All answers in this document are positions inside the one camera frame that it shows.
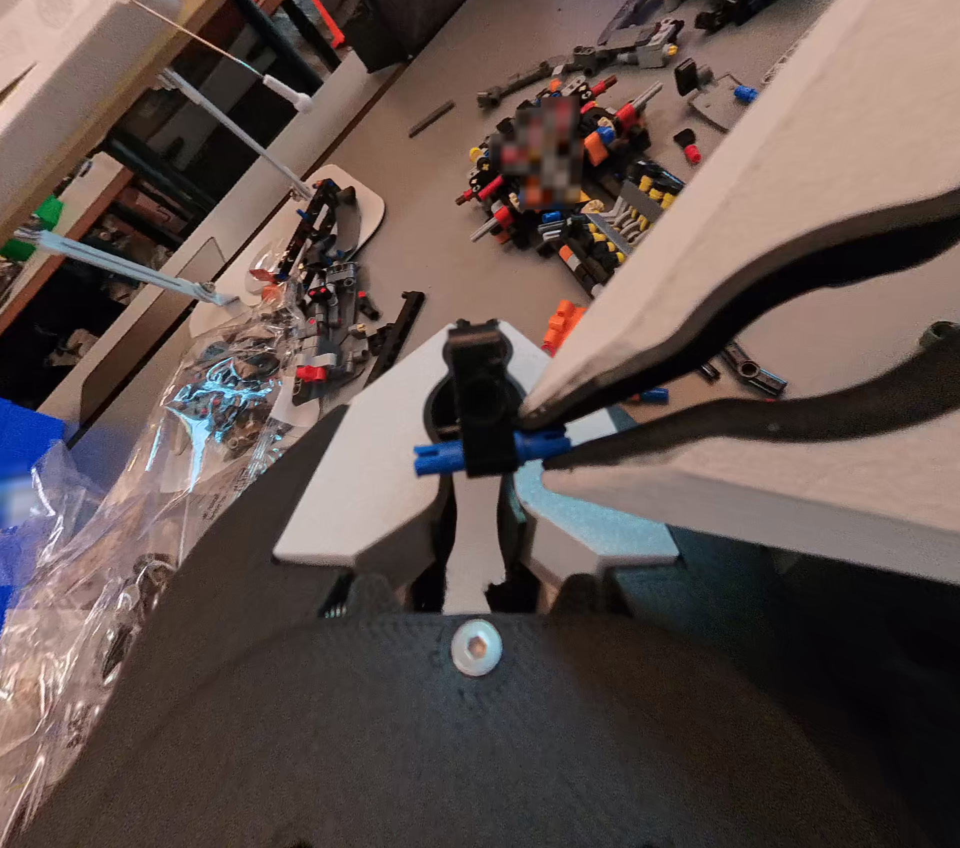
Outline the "grey lego subassembly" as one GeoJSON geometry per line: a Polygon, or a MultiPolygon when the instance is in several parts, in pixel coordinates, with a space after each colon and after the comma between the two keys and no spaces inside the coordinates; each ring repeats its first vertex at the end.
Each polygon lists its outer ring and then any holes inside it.
{"type": "Polygon", "coordinates": [[[320,269],[303,303],[304,327],[294,357],[292,403],[323,402],[369,366],[381,314],[362,285],[361,267],[340,262],[320,269]]]}

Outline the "grey lego steering assembly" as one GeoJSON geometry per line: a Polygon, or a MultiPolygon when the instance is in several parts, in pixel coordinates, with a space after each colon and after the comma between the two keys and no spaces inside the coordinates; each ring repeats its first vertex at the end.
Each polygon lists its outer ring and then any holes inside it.
{"type": "Polygon", "coordinates": [[[665,67],[677,55],[685,22],[667,17],[651,25],[617,29],[598,46],[577,46],[570,54],[573,71],[597,74],[611,66],[665,67]]]}

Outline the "clear bags of lego parts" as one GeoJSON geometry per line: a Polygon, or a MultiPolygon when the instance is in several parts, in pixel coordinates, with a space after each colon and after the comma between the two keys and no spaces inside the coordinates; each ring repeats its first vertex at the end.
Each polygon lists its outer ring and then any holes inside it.
{"type": "Polygon", "coordinates": [[[32,471],[2,556],[22,582],[2,632],[2,842],[85,746],[186,555],[291,441],[278,402],[305,331],[274,301],[200,336],[106,494],[63,446],[32,471]]]}

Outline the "white book stand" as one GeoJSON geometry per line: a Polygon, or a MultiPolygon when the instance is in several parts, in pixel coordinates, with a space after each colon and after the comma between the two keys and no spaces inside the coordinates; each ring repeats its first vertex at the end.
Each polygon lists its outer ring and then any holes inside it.
{"type": "MultiPolygon", "coordinates": [[[[175,9],[173,20],[199,33],[226,0],[148,0],[175,9]]],[[[2,100],[2,235],[39,206],[61,174],[72,168],[150,87],[160,82],[188,36],[133,7],[131,0],[68,0],[72,15],[54,26],[54,46],[20,52],[32,57],[2,100]]],[[[39,0],[20,0],[24,16],[39,0]]],[[[236,185],[202,221],[198,233],[172,256],[164,273],[212,281],[274,209],[290,194],[293,178],[270,159],[306,178],[306,171],[336,146],[337,138],[382,92],[396,66],[370,73],[356,55],[341,62],[312,106],[296,114],[236,185]]]]}

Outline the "grey lego panel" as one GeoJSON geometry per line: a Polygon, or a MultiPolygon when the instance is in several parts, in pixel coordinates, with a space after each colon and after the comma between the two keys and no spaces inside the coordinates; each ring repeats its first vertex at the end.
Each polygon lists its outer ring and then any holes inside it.
{"type": "Polygon", "coordinates": [[[703,84],[689,95],[688,107],[723,133],[731,132],[761,92],[726,73],[703,84]]]}

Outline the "black lego connector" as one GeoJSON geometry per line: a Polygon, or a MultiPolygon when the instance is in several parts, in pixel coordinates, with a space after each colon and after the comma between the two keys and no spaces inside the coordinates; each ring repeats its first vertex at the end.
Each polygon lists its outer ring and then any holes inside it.
{"type": "Polygon", "coordinates": [[[442,350],[452,384],[470,478],[511,475],[521,467],[515,442],[521,392],[510,374],[513,348],[497,319],[458,319],[442,350]]]}

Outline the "blue storage bin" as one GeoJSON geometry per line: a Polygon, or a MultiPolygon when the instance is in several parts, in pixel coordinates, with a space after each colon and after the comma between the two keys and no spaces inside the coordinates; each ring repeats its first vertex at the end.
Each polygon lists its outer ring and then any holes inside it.
{"type": "Polygon", "coordinates": [[[37,561],[41,536],[32,518],[40,497],[34,470],[64,434],[61,420],[1,400],[1,617],[37,561]]]}

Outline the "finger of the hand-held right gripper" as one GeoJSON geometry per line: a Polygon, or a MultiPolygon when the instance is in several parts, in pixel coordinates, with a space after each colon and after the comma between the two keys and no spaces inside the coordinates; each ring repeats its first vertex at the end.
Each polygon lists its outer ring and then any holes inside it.
{"type": "Polygon", "coordinates": [[[834,0],[527,396],[563,424],[690,373],[798,260],[946,218],[958,191],[958,0],[834,0]]]}
{"type": "Polygon", "coordinates": [[[869,382],[722,399],[544,465],[560,494],[676,527],[958,584],[958,331],[869,382]]]}

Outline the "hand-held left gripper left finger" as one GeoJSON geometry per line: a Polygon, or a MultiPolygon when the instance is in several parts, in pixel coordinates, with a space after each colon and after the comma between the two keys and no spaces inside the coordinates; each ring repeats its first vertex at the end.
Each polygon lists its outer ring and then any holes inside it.
{"type": "Polygon", "coordinates": [[[444,612],[458,506],[450,475],[418,477],[427,404],[449,373],[452,323],[344,405],[344,414],[273,547],[282,565],[378,575],[415,610],[444,612]]]}

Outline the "long black lego beam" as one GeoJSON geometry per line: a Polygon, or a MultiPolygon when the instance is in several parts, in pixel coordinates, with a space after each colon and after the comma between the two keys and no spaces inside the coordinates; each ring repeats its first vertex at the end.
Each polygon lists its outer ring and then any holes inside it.
{"type": "Polygon", "coordinates": [[[373,365],[366,375],[365,387],[378,381],[399,360],[402,349],[409,338],[414,324],[426,302],[426,294],[418,290],[402,292],[403,305],[392,323],[378,331],[371,338],[371,350],[376,355],[373,365]]]}

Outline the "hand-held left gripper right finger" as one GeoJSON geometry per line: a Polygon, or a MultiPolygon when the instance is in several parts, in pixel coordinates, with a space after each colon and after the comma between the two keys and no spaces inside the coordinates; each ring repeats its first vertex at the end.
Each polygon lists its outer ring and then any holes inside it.
{"type": "Polygon", "coordinates": [[[503,562],[496,612],[536,612],[573,576],[604,579],[679,558],[665,524],[550,490],[538,459],[499,477],[496,519],[503,562]]]}

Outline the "orange lego piece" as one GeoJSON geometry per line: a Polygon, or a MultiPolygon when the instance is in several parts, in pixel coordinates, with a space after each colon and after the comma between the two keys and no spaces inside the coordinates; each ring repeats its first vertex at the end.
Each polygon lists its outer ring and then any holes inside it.
{"type": "Polygon", "coordinates": [[[548,319],[540,345],[541,350],[549,357],[555,357],[587,310],[586,306],[575,305],[567,299],[561,300],[548,319]]]}

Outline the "black curved lego subframe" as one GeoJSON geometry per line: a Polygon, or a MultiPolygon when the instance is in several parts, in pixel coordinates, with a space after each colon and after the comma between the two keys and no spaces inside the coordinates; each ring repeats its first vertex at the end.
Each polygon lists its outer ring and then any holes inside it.
{"type": "Polygon", "coordinates": [[[285,279],[296,277],[299,266],[321,271],[346,262],[358,247],[360,212],[354,185],[339,186],[325,179],[315,186],[277,270],[285,279]]]}

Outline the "dark grey lego driveshaft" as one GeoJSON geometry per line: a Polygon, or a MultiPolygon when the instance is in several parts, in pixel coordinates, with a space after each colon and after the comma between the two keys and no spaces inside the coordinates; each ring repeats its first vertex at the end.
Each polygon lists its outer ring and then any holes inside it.
{"type": "Polygon", "coordinates": [[[497,108],[504,98],[525,89],[534,83],[560,76],[570,70],[567,59],[557,56],[536,63],[533,68],[523,72],[511,74],[500,84],[495,84],[480,91],[476,95],[476,103],[481,110],[489,111],[497,108]]]}

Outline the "multicolour lego chassis assembly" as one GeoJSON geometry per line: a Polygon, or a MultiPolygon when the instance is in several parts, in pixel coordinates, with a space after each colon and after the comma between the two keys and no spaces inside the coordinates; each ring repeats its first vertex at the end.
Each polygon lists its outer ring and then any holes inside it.
{"type": "Polygon", "coordinates": [[[685,186],[648,156],[646,110],[662,84],[611,108],[602,97],[616,81],[553,74],[471,149],[455,200],[482,214],[473,242],[490,237],[557,257],[592,296],[685,186]]]}

